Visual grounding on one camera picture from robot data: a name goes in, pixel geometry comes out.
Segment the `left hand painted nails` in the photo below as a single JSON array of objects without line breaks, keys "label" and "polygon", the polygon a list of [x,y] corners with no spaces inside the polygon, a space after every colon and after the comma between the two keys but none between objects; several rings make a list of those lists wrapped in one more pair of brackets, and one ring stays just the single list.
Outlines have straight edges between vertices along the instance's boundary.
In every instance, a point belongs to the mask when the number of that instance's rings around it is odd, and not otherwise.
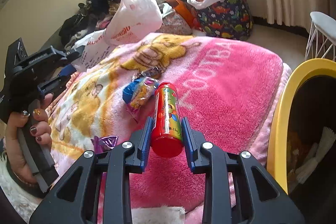
[{"label": "left hand painted nails", "polygon": [[[32,112],[33,118],[37,123],[30,128],[30,134],[35,138],[35,141],[48,148],[51,148],[52,146],[52,138],[51,128],[49,126],[49,116],[46,113],[46,108],[53,101],[53,97],[54,95],[52,93],[47,94],[42,101],[40,108],[37,108]],[[12,171],[26,184],[36,184],[37,181],[23,156],[17,134],[18,129],[22,128],[28,122],[28,119],[29,116],[23,113],[13,112],[10,114],[5,131],[5,146]]]}]

